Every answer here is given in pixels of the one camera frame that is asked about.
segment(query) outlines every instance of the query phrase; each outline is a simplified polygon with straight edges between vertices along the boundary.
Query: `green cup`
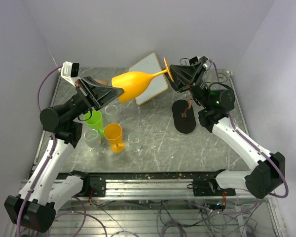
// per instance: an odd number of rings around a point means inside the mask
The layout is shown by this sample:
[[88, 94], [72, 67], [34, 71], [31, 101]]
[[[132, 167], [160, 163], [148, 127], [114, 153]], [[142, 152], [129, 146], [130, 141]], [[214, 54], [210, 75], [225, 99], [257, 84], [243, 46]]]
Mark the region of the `green cup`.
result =
[[84, 120], [86, 120], [85, 123], [91, 129], [97, 130], [99, 132], [101, 138], [103, 138], [104, 137], [104, 134], [103, 134], [104, 129], [103, 129], [103, 118], [102, 118], [101, 112], [93, 110], [91, 117], [90, 117], [90, 115], [91, 115], [90, 111], [84, 115]]

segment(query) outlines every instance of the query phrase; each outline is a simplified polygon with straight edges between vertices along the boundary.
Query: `table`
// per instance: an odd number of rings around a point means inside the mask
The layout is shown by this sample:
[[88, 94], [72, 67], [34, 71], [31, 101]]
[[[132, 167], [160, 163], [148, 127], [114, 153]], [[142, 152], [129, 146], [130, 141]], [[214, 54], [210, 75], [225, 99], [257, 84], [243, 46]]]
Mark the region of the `table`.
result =
[[[127, 70], [127, 68], [81, 68], [79, 76], [110, 81], [112, 77]], [[219, 73], [227, 75], [226, 71], [220, 70]], [[215, 71], [209, 70], [204, 78], [205, 81], [216, 81]], [[59, 80], [54, 95], [55, 105], [66, 102], [76, 93], [71, 84], [64, 79]], [[231, 78], [227, 79], [226, 84], [233, 86]], [[119, 154], [113, 153], [109, 143], [104, 139], [105, 154], [96, 158], [91, 154], [82, 136], [74, 152], [65, 161], [61, 173], [69, 173], [72, 170], [83, 172], [190, 172], [216, 171], [222, 168], [248, 170], [245, 162], [229, 145], [199, 124], [197, 112], [202, 108], [195, 102], [192, 105], [197, 123], [196, 129], [187, 135], [175, 129], [172, 104], [178, 99], [186, 99], [185, 94], [175, 92], [170, 85], [167, 91], [140, 106], [135, 100], [120, 103], [115, 99], [111, 104], [115, 104], [119, 109], [125, 150]], [[238, 126], [245, 131], [237, 101], [231, 114]], [[84, 124], [82, 133], [87, 129]], [[127, 136], [132, 131], [138, 131], [144, 137], [145, 143], [139, 152], [131, 151], [128, 146]], [[37, 161], [44, 154], [49, 139], [49, 134], [45, 133], [38, 148]]]

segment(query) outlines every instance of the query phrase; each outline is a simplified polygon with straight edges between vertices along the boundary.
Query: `wine glass base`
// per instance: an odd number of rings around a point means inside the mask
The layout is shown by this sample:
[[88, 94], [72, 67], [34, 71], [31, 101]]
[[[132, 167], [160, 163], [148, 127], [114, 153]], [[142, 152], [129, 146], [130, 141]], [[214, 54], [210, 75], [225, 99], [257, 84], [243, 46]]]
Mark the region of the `wine glass base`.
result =
[[116, 145], [113, 145], [113, 144], [111, 145], [111, 150], [114, 153], [120, 153], [124, 150], [124, 148], [125, 148], [125, 143], [123, 141]]

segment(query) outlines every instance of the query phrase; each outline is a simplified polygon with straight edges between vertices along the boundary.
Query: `white wall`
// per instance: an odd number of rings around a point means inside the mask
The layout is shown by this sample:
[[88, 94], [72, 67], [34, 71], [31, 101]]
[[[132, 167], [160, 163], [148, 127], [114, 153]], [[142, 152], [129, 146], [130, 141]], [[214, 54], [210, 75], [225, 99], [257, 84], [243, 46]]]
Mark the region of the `white wall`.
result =
[[288, 198], [280, 200], [296, 237], [296, 0], [276, 0], [234, 71], [250, 135], [286, 157]]
[[129, 67], [206, 55], [233, 70], [274, 0], [24, 0], [57, 63]]
[[[0, 0], [0, 236], [8, 223], [3, 206], [30, 171], [41, 135], [37, 89], [55, 68], [49, 51], [21, 0]], [[55, 77], [46, 82], [47, 106]]]

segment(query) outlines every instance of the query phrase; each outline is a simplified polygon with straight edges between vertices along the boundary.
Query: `white board with yellow edge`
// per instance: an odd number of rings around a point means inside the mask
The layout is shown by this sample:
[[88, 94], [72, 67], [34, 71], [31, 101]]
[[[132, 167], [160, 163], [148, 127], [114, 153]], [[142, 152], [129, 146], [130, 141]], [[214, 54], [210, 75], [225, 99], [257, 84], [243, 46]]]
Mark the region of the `white board with yellow edge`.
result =
[[[130, 67], [128, 71], [154, 74], [162, 71], [162, 68], [157, 55], [152, 53], [146, 58], [142, 59], [139, 63], [136, 63], [134, 66]], [[167, 89], [168, 83], [166, 77], [163, 74], [159, 75], [151, 81], [143, 94], [135, 98], [136, 104], [141, 105]]]

